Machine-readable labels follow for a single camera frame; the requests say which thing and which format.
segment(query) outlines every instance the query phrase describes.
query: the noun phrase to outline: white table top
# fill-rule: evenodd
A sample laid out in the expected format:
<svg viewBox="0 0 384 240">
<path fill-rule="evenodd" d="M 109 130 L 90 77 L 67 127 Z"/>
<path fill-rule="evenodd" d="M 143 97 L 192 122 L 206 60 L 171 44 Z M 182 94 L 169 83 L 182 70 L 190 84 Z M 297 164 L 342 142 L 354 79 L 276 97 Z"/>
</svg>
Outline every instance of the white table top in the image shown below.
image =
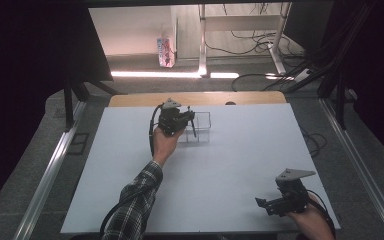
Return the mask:
<svg viewBox="0 0 384 240">
<path fill-rule="evenodd" d="M 191 106 L 211 113 L 210 142 L 179 143 L 148 220 L 148 233 L 255 233 L 296 230 L 268 216 L 255 197 L 281 197 L 285 168 L 316 171 L 289 104 Z M 106 108 L 62 233 L 98 232 L 121 189 L 151 160 L 154 107 Z M 302 179 L 318 193 L 338 228 L 318 175 Z"/>
</svg>

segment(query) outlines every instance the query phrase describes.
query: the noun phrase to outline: human hand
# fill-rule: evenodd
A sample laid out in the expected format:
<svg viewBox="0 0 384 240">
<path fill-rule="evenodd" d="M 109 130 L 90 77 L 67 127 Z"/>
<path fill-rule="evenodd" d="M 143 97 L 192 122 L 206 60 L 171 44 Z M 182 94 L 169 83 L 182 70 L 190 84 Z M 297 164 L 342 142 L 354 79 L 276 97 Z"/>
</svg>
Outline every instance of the human hand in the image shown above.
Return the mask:
<svg viewBox="0 0 384 240">
<path fill-rule="evenodd" d="M 318 202 L 312 194 L 309 194 L 309 197 Z M 308 204 L 302 213 L 290 212 L 286 215 L 292 218 L 301 232 L 311 240 L 335 239 L 322 213 L 311 204 Z"/>
<path fill-rule="evenodd" d="M 167 159 L 173 154 L 177 146 L 177 140 L 185 129 L 177 131 L 172 136 L 167 136 L 161 128 L 154 130 L 154 161 L 162 167 Z"/>
</svg>

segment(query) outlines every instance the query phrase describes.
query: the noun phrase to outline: white wall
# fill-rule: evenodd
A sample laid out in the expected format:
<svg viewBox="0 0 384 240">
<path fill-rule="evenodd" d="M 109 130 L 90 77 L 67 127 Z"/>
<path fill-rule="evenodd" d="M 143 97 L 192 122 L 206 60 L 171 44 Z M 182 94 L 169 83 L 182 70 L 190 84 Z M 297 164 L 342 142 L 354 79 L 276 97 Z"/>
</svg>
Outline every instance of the white wall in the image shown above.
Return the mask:
<svg viewBox="0 0 384 240">
<path fill-rule="evenodd" d="M 171 6 L 91 8 L 105 55 L 157 54 L 157 39 L 174 38 Z"/>
</svg>

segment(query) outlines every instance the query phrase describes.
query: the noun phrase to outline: white desk leg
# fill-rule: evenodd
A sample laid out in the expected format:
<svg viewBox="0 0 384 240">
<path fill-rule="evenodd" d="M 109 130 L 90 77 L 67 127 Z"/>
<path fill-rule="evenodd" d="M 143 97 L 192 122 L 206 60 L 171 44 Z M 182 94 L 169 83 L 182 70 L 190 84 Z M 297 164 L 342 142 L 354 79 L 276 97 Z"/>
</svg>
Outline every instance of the white desk leg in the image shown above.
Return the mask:
<svg viewBox="0 0 384 240">
<path fill-rule="evenodd" d="M 201 76 L 207 75 L 207 47 L 205 45 L 205 5 L 198 6 L 200 9 L 200 22 L 201 22 L 201 47 L 199 52 L 199 70 L 198 74 Z"/>
<path fill-rule="evenodd" d="M 279 74 L 285 74 L 286 70 L 283 67 L 282 60 L 279 57 L 279 42 L 282 37 L 283 29 L 285 28 L 286 18 L 288 16 L 289 8 L 291 6 L 290 2 L 284 3 L 282 10 L 280 12 L 280 21 L 277 25 L 276 35 L 273 41 L 273 44 L 269 44 L 270 54 L 273 58 L 274 65 L 276 66 L 277 72 Z"/>
</svg>

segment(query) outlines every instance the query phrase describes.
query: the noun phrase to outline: plaid shirt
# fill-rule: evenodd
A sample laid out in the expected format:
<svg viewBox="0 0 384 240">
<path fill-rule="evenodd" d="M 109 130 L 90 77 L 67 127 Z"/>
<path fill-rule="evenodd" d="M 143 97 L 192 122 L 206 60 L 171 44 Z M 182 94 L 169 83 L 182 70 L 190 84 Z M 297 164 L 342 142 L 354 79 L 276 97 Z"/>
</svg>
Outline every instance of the plaid shirt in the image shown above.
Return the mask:
<svg viewBox="0 0 384 240">
<path fill-rule="evenodd" d="M 158 163 L 151 161 L 120 194 L 120 202 L 126 201 L 114 213 L 102 240 L 142 239 L 155 194 L 163 180 Z"/>
</svg>

